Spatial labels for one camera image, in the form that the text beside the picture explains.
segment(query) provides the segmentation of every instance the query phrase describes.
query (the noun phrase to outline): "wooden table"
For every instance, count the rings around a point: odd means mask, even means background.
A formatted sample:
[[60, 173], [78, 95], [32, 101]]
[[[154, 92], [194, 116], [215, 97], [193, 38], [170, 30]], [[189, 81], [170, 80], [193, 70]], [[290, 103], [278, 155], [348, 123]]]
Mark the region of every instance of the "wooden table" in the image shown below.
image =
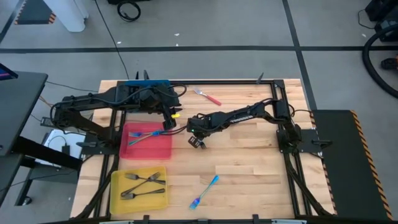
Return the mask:
[[[296, 109], [307, 109], [303, 88], [299, 79], [286, 79], [285, 89], [289, 103]], [[100, 92], [115, 86], [116, 80], [103, 80]], [[192, 86], [180, 97], [183, 110], [177, 118], [177, 128], [184, 126], [187, 118], [197, 113], [231, 111], [271, 97], [271, 88], [264, 85], [200, 85], [201, 90], [222, 102], [222, 106], [196, 95]], [[272, 108], [266, 108], [272, 114]], [[93, 121], [109, 124], [110, 109], [96, 110]], [[161, 115], [129, 114], [126, 122], [163, 121]], [[295, 123], [301, 128], [311, 128], [309, 114], [297, 112]], [[112, 219], [251, 219], [293, 218], [289, 185], [283, 155], [279, 152], [275, 135], [277, 126], [262, 119], [251, 119], [235, 124], [223, 132], [205, 139], [208, 149], [194, 149], [187, 142], [192, 135], [186, 131], [173, 136], [172, 158], [167, 161], [129, 161], [120, 159], [119, 170], [139, 167], [166, 166], [169, 186], [169, 206], [124, 215], [112, 215]], [[322, 162], [310, 154], [301, 154], [303, 172], [309, 190], [329, 212], [333, 206], [326, 183]], [[93, 156], [83, 164], [78, 181], [71, 217], [79, 214], [98, 188], [103, 156]], [[207, 193], [200, 206], [190, 211], [192, 200], [210, 183], [214, 175], [220, 180]], [[301, 193], [297, 196], [300, 211], [304, 214]], [[105, 214], [108, 190], [103, 196], [101, 215]]]

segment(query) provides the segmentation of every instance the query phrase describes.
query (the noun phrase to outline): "gray floor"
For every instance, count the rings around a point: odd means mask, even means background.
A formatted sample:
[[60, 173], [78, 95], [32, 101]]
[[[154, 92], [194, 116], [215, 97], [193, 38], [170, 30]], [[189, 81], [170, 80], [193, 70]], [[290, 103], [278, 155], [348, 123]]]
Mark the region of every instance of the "gray floor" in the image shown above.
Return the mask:
[[[0, 28], [17, 1], [7, 2], [10, 5], [7, 10], [0, 7]], [[59, 21], [52, 25], [12, 25], [0, 49], [113, 47], [95, 2], [83, 2], [90, 13], [83, 32], [69, 33]], [[358, 25], [357, 12], [368, 2], [289, 0], [300, 45], [363, 45], [374, 31]], [[281, 0], [152, 0], [139, 3], [142, 17], [133, 23], [120, 20], [116, 7], [105, 0], [98, 3], [115, 41], [120, 42], [119, 47], [293, 46]], [[361, 20], [372, 25], [365, 14]], [[371, 59], [377, 65], [395, 54], [371, 52]], [[294, 51], [122, 52], [121, 56], [130, 77], [143, 69], [151, 78], [257, 78], [262, 72], [264, 78], [302, 77]], [[398, 217], [398, 179], [394, 173], [398, 169], [395, 138], [398, 101], [371, 80], [363, 67], [361, 52], [303, 52], [303, 56], [318, 109], [357, 111], [392, 213]], [[50, 81], [77, 88], [95, 90], [100, 80], [126, 78], [117, 53], [0, 54], [0, 62], [14, 70], [47, 73]], [[396, 72], [380, 73], [398, 88]], [[65, 95], [80, 94], [84, 93], [46, 85], [42, 96], [54, 103]], [[48, 116], [49, 108], [39, 101], [32, 114], [38, 118]], [[40, 142], [48, 131], [49, 128], [39, 126], [31, 118], [22, 134]], [[26, 172], [21, 169], [16, 182]], [[39, 223], [65, 220], [69, 216], [75, 185], [34, 181], [29, 192], [34, 203], [14, 207], [19, 187], [12, 188], [0, 208], [2, 220]], [[16, 216], [17, 212], [25, 215]]]

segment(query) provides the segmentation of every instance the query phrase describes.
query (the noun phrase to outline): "monitor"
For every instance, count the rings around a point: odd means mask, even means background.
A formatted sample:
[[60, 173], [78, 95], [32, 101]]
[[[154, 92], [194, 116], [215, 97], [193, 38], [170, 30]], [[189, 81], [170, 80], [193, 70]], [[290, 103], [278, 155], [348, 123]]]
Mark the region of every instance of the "monitor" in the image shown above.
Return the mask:
[[18, 75], [0, 63], [0, 81], [18, 78]]

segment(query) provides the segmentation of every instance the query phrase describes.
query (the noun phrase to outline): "pink tray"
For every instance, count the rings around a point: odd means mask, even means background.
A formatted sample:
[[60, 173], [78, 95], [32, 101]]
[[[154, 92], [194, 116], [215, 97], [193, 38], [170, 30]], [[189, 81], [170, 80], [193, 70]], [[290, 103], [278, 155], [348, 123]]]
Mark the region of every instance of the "pink tray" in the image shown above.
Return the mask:
[[120, 157], [123, 159], [170, 159], [172, 155], [172, 136], [159, 135], [143, 139], [132, 146], [129, 142], [140, 137], [129, 137], [129, 133], [148, 133], [161, 130], [162, 123], [126, 123], [123, 127]]

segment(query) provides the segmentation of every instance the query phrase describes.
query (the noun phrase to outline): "black mat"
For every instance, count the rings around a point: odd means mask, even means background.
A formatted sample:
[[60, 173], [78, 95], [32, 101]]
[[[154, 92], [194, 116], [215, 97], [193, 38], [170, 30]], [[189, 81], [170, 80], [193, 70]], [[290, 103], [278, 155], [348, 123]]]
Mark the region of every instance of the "black mat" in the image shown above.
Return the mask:
[[43, 0], [26, 0], [18, 13], [15, 25], [53, 24], [55, 14]]
[[392, 220], [357, 115], [348, 110], [314, 110], [313, 116], [319, 138], [333, 142], [323, 150], [323, 162], [337, 216]]

